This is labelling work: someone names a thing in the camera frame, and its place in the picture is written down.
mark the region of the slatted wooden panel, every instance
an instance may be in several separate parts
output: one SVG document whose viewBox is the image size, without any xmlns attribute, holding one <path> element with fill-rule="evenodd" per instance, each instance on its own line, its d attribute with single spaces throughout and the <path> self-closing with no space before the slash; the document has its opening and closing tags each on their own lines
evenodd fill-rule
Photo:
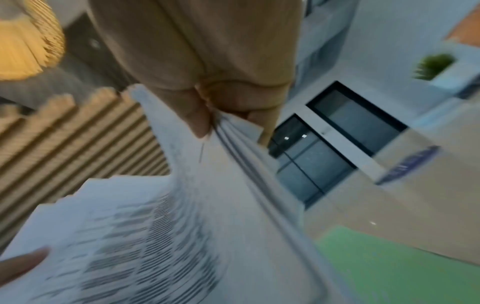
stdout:
<svg viewBox="0 0 480 304">
<path fill-rule="evenodd" d="M 142 108 L 101 88 L 77 105 L 54 96 L 36 113 L 0 107 L 0 248 L 35 207 L 74 193 L 87 179 L 165 175 L 169 168 Z"/>
</svg>

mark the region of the glass window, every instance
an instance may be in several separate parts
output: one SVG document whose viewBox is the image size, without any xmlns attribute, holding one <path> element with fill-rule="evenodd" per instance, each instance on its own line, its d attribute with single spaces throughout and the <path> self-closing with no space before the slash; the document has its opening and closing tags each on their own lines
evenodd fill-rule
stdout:
<svg viewBox="0 0 480 304">
<path fill-rule="evenodd" d="M 308 106 L 369 156 L 375 155 L 406 126 L 339 82 Z"/>
<path fill-rule="evenodd" d="M 306 208 L 355 170 L 297 116 L 276 129 L 268 150 L 279 162 L 279 180 Z"/>
</svg>

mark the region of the stack of papers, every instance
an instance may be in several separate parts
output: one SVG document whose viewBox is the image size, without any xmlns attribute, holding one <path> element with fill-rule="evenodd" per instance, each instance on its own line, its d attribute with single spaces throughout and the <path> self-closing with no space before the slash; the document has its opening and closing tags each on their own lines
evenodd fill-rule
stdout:
<svg viewBox="0 0 480 304">
<path fill-rule="evenodd" d="M 261 129 L 217 113 L 212 134 L 198 140 L 145 87 L 130 94 L 172 174 L 90 179 L 39 206 L 2 259 L 52 250 L 0 288 L 0 302 L 357 302 L 301 232 L 303 205 L 255 143 Z"/>
</svg>

